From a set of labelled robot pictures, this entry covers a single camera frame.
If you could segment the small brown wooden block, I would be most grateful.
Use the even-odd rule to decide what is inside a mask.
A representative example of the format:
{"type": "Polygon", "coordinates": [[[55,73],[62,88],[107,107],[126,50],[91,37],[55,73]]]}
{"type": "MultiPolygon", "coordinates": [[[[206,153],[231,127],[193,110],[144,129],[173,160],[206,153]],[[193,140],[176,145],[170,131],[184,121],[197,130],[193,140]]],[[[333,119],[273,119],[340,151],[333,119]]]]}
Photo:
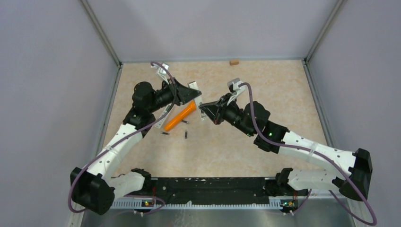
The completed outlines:
{"type": "Polygon", "coordinates": [[[235,65],[238,65],[238,64],[239,64],[239,60],[238,59],[231,59],[229,61],[229,65],[230,66],[235,66],[235,65]]]}

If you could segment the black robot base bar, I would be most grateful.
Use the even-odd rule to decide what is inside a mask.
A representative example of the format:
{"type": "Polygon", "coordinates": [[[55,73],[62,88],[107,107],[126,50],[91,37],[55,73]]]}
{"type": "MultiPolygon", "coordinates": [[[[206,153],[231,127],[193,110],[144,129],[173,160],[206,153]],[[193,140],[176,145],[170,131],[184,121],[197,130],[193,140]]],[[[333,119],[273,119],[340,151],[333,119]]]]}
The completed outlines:
{"type": "Polygon", "coordinates": [[[280,186],[271,177],[159,177],[132,194],[156,196],[167,205],[251,205],[268,204],[270,197],[306,196],[308,190],[280,186]]]}

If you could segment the long white remote control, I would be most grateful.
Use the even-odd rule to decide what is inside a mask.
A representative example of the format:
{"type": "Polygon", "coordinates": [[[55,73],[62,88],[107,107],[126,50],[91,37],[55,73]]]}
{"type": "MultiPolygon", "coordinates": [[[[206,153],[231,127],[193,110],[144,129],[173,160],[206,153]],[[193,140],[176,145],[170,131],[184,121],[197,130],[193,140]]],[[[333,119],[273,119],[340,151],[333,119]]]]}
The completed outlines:
{"type": "MultiPolygon", "coordinates": [[[[192,81],[192,82],[188,83],[188,87],[200,91],[196,81],[192,81]]],[[[207,115],[200,109],[200,105],[202,104],[201,95],[199,95],[196,98],[194,98],[194,102],[195,102],[195,105],[196,105],[197,113],[199,114],[201,121],[206,120],[207,119],[207,115]]]]}

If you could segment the small white remote control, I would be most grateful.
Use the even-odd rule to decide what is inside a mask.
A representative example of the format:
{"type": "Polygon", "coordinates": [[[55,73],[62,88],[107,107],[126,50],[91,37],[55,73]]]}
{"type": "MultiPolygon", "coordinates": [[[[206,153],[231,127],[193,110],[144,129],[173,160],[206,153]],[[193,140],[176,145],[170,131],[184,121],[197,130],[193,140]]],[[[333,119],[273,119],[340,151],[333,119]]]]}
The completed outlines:
{"type": "Polygon", "coordinates": [[[161,117],[163,116],[163,118],[161,120],[159,120],[157,123],[155,123],[155,127],[158,129],[161,129],[162,126],[164,125],[165,120],[167,119],[167,117],[170,114],[170,111],[173,109],[173,107],[171,107],[171,104],[167,105],[166,108],[163,110],[163,112],[161,113],[161,117]]]}

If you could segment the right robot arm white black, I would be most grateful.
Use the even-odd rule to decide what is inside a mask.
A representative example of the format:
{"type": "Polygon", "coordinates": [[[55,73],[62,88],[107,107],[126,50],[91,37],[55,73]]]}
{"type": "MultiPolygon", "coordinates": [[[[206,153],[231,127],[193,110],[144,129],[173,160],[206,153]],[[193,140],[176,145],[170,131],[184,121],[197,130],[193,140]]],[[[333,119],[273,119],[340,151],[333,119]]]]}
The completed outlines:
{"type": "Polygon", "coordinates": [[[367,200],[373,173],[369,151],[341,150],[309,140],[270,121],[270,112],[257,101],[240,108],[230,93],[218,101],[201,104],[200,109],[215,125],[228,122],[247,136],[255,136],[254,145],[263,151],[299,158],[321,168],[320,171],[284,168],[276,175],[281,194],[304,189],[337,190],[349,199],[367,200]]]}

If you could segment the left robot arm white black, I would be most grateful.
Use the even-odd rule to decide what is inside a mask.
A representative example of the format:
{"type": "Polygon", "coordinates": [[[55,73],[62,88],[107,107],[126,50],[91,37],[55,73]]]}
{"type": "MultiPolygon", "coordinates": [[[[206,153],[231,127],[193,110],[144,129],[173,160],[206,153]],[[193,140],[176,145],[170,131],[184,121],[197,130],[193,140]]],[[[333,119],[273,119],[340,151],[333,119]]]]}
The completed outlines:
{"type": "Polygon", "coordinates": [[[162,81],[155,90],[143,81],[134,87],[132,108],[125,116],[118,131],[102,151],[83,168],[76,167],[70,174],[71,188],[68,207],[73,213],[90,210],[105,214],[116,199],[132,192],[150,193],[150,173],[133,169],[122,176],[113,174],[129,151],[139,143],[151,127],[158,122],[154,112],[169,106],[199,101],[202,92],[195,81],[182,85],[176,79],[162,81]]]}

